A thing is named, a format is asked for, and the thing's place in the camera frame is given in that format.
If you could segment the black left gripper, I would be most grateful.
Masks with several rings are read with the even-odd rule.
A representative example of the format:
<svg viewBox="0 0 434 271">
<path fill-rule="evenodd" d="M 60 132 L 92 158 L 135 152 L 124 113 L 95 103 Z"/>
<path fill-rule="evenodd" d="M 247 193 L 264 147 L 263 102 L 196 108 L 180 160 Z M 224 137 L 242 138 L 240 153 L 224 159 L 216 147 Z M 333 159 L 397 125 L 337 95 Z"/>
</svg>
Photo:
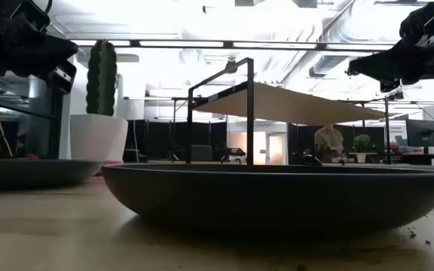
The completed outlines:
<svg viewBox="0 0 434 271">
<path fill-rule="evenodd" d="M 0 75 L 50 72 L 47 85 L 70 94 L 77 69 L 67 59 L 78 46 L 47 34 L 49 11 L 50 0 L 0 0 Z"/>
</svg>

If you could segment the dark computer monitor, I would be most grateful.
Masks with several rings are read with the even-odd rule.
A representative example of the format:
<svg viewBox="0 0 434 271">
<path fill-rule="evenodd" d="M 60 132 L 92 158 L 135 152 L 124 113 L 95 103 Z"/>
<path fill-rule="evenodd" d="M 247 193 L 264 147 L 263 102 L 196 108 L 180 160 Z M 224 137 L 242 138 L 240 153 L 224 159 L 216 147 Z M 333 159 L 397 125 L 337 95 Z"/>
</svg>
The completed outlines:
<svg viewBox="0 0 434 271">
<path fill-rule="evenodd" d="M 434 147 L 434 121 L 407 119 L 405 124 L 408 146 Z"/>
</svg>

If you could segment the person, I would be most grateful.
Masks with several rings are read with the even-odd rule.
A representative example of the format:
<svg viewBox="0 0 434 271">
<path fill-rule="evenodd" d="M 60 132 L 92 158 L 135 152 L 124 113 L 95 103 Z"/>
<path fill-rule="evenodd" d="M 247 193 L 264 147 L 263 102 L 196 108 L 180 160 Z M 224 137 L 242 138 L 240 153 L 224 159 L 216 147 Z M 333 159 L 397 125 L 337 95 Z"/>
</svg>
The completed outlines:
<svg viewBox="0 0 434 271">
<path fill-rule="evenodd" d="M 341 157 L 344 152 L 343 136 L 333 124 L 325 124 L 314 133 L 314 155 L 324 163 Z"/>
</svg>

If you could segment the white faceted plant pot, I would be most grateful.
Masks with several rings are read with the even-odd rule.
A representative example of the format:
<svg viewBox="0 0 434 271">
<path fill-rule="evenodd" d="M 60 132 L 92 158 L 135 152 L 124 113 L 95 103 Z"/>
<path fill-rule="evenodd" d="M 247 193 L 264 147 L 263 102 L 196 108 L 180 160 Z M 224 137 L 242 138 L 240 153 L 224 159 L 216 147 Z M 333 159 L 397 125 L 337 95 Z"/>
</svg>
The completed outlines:
<svg viewBox="0 0 434 271">
<path fill-rule="evenodd" d="M 73 160 L 122 162 L 128 122 L 100 114 L 72 114 L 69 144 Z"/>
</svg>

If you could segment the overhead light bar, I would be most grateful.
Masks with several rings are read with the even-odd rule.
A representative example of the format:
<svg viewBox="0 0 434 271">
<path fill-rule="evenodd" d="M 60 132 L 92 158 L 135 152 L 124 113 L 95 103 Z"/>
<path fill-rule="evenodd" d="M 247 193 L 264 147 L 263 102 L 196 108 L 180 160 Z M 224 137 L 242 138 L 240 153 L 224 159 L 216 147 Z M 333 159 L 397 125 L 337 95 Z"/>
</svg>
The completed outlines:
<svg viewBox="0 0 434 271">
<path fill-rule="evenodd" d="M 212 49 L 212 50 L 306 50 L 335 52 L 381 52 L 391 49 L 394 44 L 378 43 L 326 43 L 326 42 L 280 42 L 280 41 L 218 41 L 182 39 L 113 39 L 116 47 L 148 49 Z"/>
</svg>

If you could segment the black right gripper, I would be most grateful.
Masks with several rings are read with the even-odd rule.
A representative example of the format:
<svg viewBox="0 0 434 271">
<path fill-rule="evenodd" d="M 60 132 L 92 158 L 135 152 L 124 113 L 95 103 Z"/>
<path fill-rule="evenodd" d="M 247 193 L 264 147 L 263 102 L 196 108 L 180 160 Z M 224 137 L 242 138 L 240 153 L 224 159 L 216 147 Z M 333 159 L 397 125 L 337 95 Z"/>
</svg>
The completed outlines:
<svg viewBox="0 0 434 271">
<path fill-rule="evenodd" d="M 350 61 L 348 75 L 380 81 L 389 93 L 403 84 L 434 80 L 434 2 L 412 11 L 400 24 L 401 40 L 389 50 Z"/>
</svg>

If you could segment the silver ventilation duct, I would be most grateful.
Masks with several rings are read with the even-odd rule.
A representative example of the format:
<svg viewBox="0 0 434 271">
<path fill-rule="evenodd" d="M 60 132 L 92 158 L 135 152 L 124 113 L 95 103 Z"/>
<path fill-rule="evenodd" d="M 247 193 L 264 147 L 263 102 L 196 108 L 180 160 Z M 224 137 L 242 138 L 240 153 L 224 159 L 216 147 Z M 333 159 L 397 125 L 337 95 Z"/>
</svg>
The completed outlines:
<svg viewBox="0 0 434 271">
<path fill-rule="evenodd" d="M 399 39 L 396 9 L 389 0 L 346 0 L 338 15 L 323 27 L 322 43 L 388 43 Z M 324 78 L 347 57 L 341 52 L 307 51 L 283 79 L 284 84 L 302 78 Z"/>
</svg>

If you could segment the dark grey plate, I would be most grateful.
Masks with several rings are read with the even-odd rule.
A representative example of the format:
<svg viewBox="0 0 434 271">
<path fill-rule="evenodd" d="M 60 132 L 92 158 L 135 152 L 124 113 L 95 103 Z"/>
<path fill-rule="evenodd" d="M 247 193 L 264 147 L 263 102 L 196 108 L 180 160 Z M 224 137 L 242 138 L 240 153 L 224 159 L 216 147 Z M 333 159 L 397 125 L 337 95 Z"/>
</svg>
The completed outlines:
<svg viewBox="0 0 434 271">
<path fill-rule="evenodd" d="M 434 170 L 125 163 L 102 168 L 139 217 L 211 230 L 372 233 L 434 209 Z"/>
<path fill-rule="evenodd" d="M 0 191 L 75 186 L 100 172 L 98 160 L 0 159 Z"/>
</svg>

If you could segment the small green potted plant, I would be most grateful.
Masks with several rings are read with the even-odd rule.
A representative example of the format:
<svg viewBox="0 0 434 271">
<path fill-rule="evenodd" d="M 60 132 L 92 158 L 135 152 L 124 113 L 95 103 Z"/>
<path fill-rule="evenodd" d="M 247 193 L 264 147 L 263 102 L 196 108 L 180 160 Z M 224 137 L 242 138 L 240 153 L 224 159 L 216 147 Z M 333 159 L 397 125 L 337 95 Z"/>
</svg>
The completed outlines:
<svg viewBox="0 0 434 271">
<path fill-rule="evenodd" d="M 364 163 L 366 156 L 372 152 L 371 137 L 369 135 L 357 135 L 353 140 L 353 150 L 357 163 Z"/>
</svg>

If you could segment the tall green cactus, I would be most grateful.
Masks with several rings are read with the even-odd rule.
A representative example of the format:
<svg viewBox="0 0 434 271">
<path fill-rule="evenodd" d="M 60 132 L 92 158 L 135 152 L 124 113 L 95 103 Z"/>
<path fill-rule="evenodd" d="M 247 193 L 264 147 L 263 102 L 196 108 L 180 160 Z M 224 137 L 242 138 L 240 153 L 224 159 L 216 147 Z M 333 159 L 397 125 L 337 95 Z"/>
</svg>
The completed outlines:
<svg viewBox="0 0 434 271">
<path fill-rule="evenodd" d="M 97 40 L 90 50 L 86 85 L 86 112 L 112 117 L 117 81 L 117 55 L 108 40 Z"/>
</svg>

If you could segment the grey office chair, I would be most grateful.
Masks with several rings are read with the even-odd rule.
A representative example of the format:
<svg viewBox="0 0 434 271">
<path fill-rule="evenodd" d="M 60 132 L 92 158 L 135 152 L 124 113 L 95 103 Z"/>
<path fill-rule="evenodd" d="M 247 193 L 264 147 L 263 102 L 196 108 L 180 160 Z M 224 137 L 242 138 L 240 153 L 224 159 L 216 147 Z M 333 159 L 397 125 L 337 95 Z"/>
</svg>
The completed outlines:
<svg viewBox="0 0 434 271">
<path fill-rule="evenodd" d="M 192 145 L 191 160 L 192 161 L 212 161 L 212 147 L 210 145 Z"/>
</svg>

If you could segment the black frame wooden shelf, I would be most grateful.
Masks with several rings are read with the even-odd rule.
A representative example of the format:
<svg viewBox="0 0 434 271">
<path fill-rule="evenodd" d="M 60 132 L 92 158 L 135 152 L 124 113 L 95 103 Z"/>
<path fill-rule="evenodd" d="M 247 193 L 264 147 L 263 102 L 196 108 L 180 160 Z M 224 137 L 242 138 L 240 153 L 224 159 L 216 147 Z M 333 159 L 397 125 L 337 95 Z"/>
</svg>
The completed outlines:
<svg viewBox="0 0 434 271">
<path fill-rule="evenodd" d="M 246 80 L 211 96 L 194 98 L 194 91 L 226 75 L 222 69 L 188 89 L 187 132 L 192 134 L 193 112 L 224 114 L 246 118 L 248 166 L 254 163 L 255 120 L 318 125 L 346 123 L 358 120 L 389 119 L 389 113 L 363 106 L 362 102 L 324 99 L 282 87 L 254 81 L 254 59 L 244 58 L 236 66 L 246 67 Z"/>
</svg>

